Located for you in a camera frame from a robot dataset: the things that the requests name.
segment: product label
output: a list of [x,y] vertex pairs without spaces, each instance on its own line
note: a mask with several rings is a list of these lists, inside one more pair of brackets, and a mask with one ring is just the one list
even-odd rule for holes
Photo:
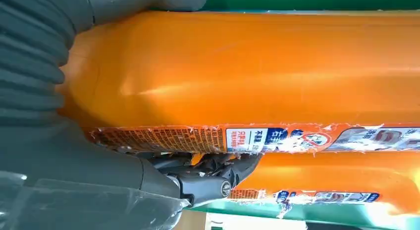
[[261,200],[266,199],[267,195],[265,190],[255,189],[232,189],[228,197],[231,200],[247,199],[247,200]]
[[282,190],[275,193],[277,203],[290,204],[365,204],[372,203],[379,198],[378,193],[362,192],[290,192]]
[[420,150],[420,128],[403,124],[248,124],[98,128],[98,144],[128,152],[321,152]]
[[350,128],[343,131],[327,151],[386,151],[420,149],[420,128]]

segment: robotic arm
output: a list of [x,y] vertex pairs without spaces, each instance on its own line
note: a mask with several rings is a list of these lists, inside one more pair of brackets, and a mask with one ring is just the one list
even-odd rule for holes
[[262,154],[206,154],[190,166],[191,154],[167,154],[150,162],[180,188],[180,198],[192,207],[226,198],[230,190],[241,183],[257,167]]
[[120,186],[188,199],[192,206],[226,197],[260,155],[229,160],[209,154],[195,166],[189,154],[130,157],[88,142],[73,121],[56,113],[63,106],[54,93],[64,82],[59,66],[67,63],[78,33],[148,7],[194,11],[205,2],[0,0],[0,171],[27,174],[28,187],[41,179]]

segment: orange plastic bottle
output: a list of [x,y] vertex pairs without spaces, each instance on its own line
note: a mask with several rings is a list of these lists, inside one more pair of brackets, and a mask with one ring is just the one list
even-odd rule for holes
[[78,37],[61,112],[127,150],[305,152],[239,188],[418,213],[419,34],[416,12],[146,12]]

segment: green background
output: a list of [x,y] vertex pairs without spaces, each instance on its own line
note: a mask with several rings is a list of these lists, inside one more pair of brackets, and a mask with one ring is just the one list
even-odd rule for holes
[[208,0],[203,10],[420,9],[420,0]]

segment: transparent plastic cover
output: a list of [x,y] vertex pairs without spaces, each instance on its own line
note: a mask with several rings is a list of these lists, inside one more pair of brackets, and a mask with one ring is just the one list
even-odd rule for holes
[[169,230],[186,200],[133,188],[40,179],[0,172],[0,230]]

